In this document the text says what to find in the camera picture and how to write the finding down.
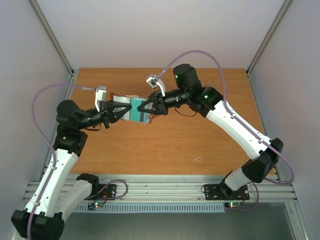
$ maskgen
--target black cable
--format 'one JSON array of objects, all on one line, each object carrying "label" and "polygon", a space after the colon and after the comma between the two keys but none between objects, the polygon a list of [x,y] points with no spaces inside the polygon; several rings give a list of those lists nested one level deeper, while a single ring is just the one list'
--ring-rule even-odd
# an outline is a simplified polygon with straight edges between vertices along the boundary
[{"label": "black cable", "polygon": [[180,114],[180,115],[182,115],[182,116],[184,116],[184,117],[194,117],[195,115],[197,115],[197,112],[196,112],[195,114],[193,114],[193,115],[184,115],[184,114],[180,113],[180,112],[177,110],[177,107],[176,107],[176,106],[174,107],[174,110],[175,110],[178,114]]},{"label": "black cable", "polygon": [[84,130],[97,132],[97,131],[101,130],[101,124],[100,123],[99,123],[99,126],[100,126],[100,128],[98,128],[98,129],[95,129],[95,126],[94,126],[93,128],[84,128]]}]

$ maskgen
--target orange surface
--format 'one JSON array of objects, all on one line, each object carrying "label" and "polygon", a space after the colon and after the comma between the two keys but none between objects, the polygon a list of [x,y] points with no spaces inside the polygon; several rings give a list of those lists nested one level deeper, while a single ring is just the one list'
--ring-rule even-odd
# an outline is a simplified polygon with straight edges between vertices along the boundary
[{"label": "orange surface", "polygon": [[[145,82],[154,68],[81,68],[76,85],[107,87],[110,92],[147,97],[154,90]],[[217,69],[198,68],[203,86],[213,86],[222,93]],[[244,69],[224,69],[227,98],[231,106],[262,132],[250,84]],[[176,89],[169,70],[162,78],[167,91]],[[75,89],[72,97],[86,110],[94,108],[92,91]],[[180,112],[193,114],[188,106]],[[91,174],[181,174],[225,175],[248,160],[242,148],[221,128],[197,114],[184,117],[169,109],[152,124],[118,121],[109,129],[88,131],[84,150],[71,173]]]}]

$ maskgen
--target cable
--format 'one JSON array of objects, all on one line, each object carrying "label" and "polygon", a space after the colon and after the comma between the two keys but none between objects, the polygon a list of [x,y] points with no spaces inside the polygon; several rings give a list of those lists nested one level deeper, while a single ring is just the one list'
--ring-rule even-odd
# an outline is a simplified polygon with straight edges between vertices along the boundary
[{"label": "cable", "polygon": [[43,184],[43,187],[41,188],[40,193],[39,193],[38,197],[36,198],[35,204],[34,204],[32,210],[31,210],[31,213],[30,213],[30,216],[29,216],[29,219],[28,219],[27,228],[26,228],[26,234],[27,234],[27,239],[28,240],[32,240],[31,239],[31,224],[32,224],[32,219],[34,217],[34,214],[35,214],[37,206],[38,206],[37,203],[39,203],[42,195],[44,194],[44,191],[45,191],[45,189],[46,189],[46,187],[48,185],[48,182],[49,182],[52,174],[54,173],[54,169],[55,169],[56,164],[57,164],[57,156],[56,156],[54,147],[51,145],[50,141],[48,140],[46,135],[43,133],[41,128],[39,127],[39,125],[37,123],[37,120],[36,120],[36,117],[35,117],[35,102],[36,102],[37,98],[39,97],[39,95],[41,93],[43,93],[44,91],[46,91],[48,89],[51,89],[51,88],[75,88],[75,89],[83,89],[83,90],[95,90],[96,89],[95,87],[74,86],[74,85],[68,85],[68,84],[53,84],[53,85],[46,86],[46,87],[42,88],[41,90],[39,90],[34,95],[32,101],[31,101],[31,117],[32,117],[32,121],[33,121],[35,127],[40,132],[40,134],[43,137],[43,139],[45,140],[45,142],[47,143],[47,145],[49,146],[49,149],[50,149],[50,151],[52,153],[52,157],[53,157],[53,164],[52,164],[53,168],[50,169],[49,175],[48,175],[47,179],[45,180],[45,182]]},{"label": "cable", "polygon": [[106,191],[102,191],[102,193],[103,193],[103,194],[105,194],[105,199],[104,199],[104,202],[102,203],[102,205],[103,205],[103,204],[105,204],[105,203],[106,203],[106,201],[107,201],[107,199],[108,199],[109,195],[108,195],[108,193],[107,193]]},{"label": "cable", "polygon": [[241,206],[242,206],[242,205],[244,205],[246,203],[246,197],[241,192],[238,192],[238,194],[243,198],[243,201],[241,203]]},{"label": "cable", "polygon": [[91,196],[87,196],[84,200],[89,200],[89,199],[94,198],[94,197],[97,196],[99,193],[101,193],[106,187],[108,187],[108,185],[113,184],[113,183],[117,183],[117,182],[123,183],[123,184],[125,185],[124,194],[122,194],[122,195],[120,195],[120,196],[109,197],[108,199],[109,199],[109,200],[116,200],[116,199],[120,199],[120,198],[124,197],[124,196],[127,195],[127,193],[128,193],[129,186],[128,186],[128,184],[127,184],[124,180],[117,179],[117,180],[113,180],[113,181],[108,182],[106,185],[104,185],[104,186],[97,192],[97,194],[91,195]]},{"label": "cable", "polygon": [[98,124],[100,127],[99,128],[95,128],[95,126],[93,126],[92,128],[84,128],[84,130],[87,130],[87,131],[93,131],[93,132],[98,132],[101,130],[101,123]]},{"label": "cable", "polygon": [[195,114],[193,114],[193,115],[184,115],[184,114],[182,114],[181,112],[179,112],[179,111],[177,110],[177,107],[176,107],[176,106],[174,107],[174,110],[175,110],[178,114],[180,114],[180,115],[182,115],[182,116],[184,116],[184,117],[194,117],[195,115],[197,115],[197,112],[195,112]]},{"label": "cable", "polygon": [[165,72],[176,62],[178,61],[180,58],[188,55],[188,54],[194,54],[194,53],[198,53],[198,54],[204,54],[206,56],[208,56],[209,58],[211,58],[216,66],[219,69],[220,75],[221,75],[221,80],[222,80],[222,89],[223,89],[223,105],[225,107],[225,109],[227,110],[227,112],[233,116],[233,118],[239,123],[241,124],[241,126],[243,126],[246,130],[249,131],[249,133],[251,133],[257,140],[259,140],[261,143],[263,143],[265,146],[267,146],[269,149],[271,149],[275,154],[277,154],[280,158],[282,158],[284,160],[284,162],[287,164],[287,166],[289,167],[290,171],[291,171],[291,179],[288,182],[278,182],[278,181],[274,181],[271,180],[269,178],[265,178],[267,181],[273,183],[273,184],[277,184],[277,185],[282,185],[282,186],[288,186],[290,184],[293,183],[293,181],[296,178],[296,174],[295,171],[293,169],[293,166],[291,165],[291,163],[289,162],[289,160],[279,151],[277,151],[274,147],[272,147],[270,144],[268,144],[267,142],[265,142],[263,139],[261,139],[254,131],[252,131],[244,122],[242,122],[236,115],[233,115],[234,113],[229,109],[228,105],[227,105],[227,89],[226,89],[226,80],[225,80],[225,75],[224,72],[219,64],[219,62],[217,61],[217,59],[215,59],[215,57],[213,57],[211,54],[205,52],[205,51],[201,51],[201,50],[191,50],[191,51],[186,51],[184,53],[182,53],[181,55],[177,56],[175,59],[173,59],[168,66],[166,66],[161,73],[156,77],[157,79],[160,79]]},{"label": "cable", "polygon": [[225,209],[230,209],[230,210],[236,210],[236,211],[241,211],[241,212],[247,212],[247,211],[251,211],[253,209],[255,209],[258,206],[259,203],[259,191],[258,191],[258,187],[257,185],[252,181],[250,182],[251,184],[253,184],[253,186],[255,187],[255,191],[256,191],[256,201],[254,203],[254,205],[250,208],[236,208],[236,207],[224,207]]}]

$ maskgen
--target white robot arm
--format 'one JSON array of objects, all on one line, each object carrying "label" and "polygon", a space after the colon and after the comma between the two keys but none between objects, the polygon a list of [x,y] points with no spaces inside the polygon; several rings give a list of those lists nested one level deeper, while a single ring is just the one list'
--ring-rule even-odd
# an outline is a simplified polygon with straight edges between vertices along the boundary
[{"label": "white robot arm", "polygon": [[[176,66],[173,69],[173,75],[178,89],[167,91],[165,94],[161,91],[153,92],[149,99],[138,107],[138,110],[154,115],[167,115],[169,108],[179,108],[182,104],[187,104],[193,111],[221,127],[243,148],[249,160],[229,173],[220,183],[220,191],[226,199],[232,192],[250,182],[261,183],[279,159],[279,156],[262,144],[262,141],[269,143],[279,152],[283,148],[282,141],[278,138],[271,140],[257,131],[239,116],[229,103],[226,103],[231,110],[232,114],[230,114],[225,108],[223,96],[213,87],[202,87],[196,70],[189,64]],[[150,80],[150,76],[147,78],[147,82],[153,82],[154,86],[157,81],[156,77],[153,80]],[[144,109],[144,106],[149,103],[152,103],[154,109]],[[235,117],[255,132],[259,139],[255,138]]]},{"label": "white robot arm", "polygon": [[105,101],[105,97],[106,87],[99,86],[95,91],[95,108],[81,110],[72,100],[58,105],[56,120],[59,124],[53,145],[55,155],[52,155],[37,190],[24,210],[14,211],[11,217],[21,237],[27,238],[29,227],[33,240],[58,240],[65,221],[76,206],[86,197],[99,192],[99,178],[83,173],[71,189],[59,198],[88,137],[81,130],[99,124],[109,128],[110,123],[116,123],[132,108],[130,103]]}]

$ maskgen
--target metal beam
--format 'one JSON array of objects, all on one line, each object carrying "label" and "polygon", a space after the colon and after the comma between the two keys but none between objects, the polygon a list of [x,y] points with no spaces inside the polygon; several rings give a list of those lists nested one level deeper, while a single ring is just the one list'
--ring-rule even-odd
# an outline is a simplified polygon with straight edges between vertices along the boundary
[{"label": "metal beam", "polygon": [[[66,179],[60,196],[63,196],[75,183],[78,174],[70,174]],[[100,184],[108,183],[112,180],[123,179],[129,186],[126,196],[112,201],[113,203],[223,203],[223,200],[207,201],[201,187],[204,184],[218,184],[223,175],[118,175],[98,174]],[[276,180],[276,175],[268,176]],[[39,182],[30,182],[24,195],[24,201],[30,200],[31,196],[39,186]],[[262,203],[296,203],[296,194],[292,186],[280,186],[263,181],[258,185],[260,202]],[[254,203],[257,193],[253,185],[248,186],[250,200]],[[117,184],[117,195],[125,192],[122,183]]]},{"label": "metal beam", "polygon": [[36,13],[37,17],[39,18],[39,21],[41,22],[44,30],[46,31],[46,33],[48,34],[50,40],[52,41],[56,51],[58,52],[58,54],[60,55],[66,69],[68,70],[68,72],[70,73],[70,75],[73,74],[73,69],[71,68],[71,65],[66,57],[66,55],[64,54],[54,32],[52,31],[51,27],[48,24],[48,21],[45,17],[45,15],[43,14],[37,0],[29,0],[34,12]]},{"label": "metal beam", "polygon": [[266,33],[261,45],[259,46],[258,51],[256,52],[253,60],[251,61],[250,65],[246,71],[247,74],[250,74],[252,72],[252,70],[254,69],[257,61],[259,60],[260,56],[264,52],[266,46],[268,45],[270,39],[274,35],[277,27],[279,26],[280,22],[282,21],[283,17],[285,16],[286,12],[288,11],[292,2],[293,2],[293,0],[285,0],[283,2],[280,10],[276,14],[275,19],[273,20],[270,28],[268,29],[268,32]]}]

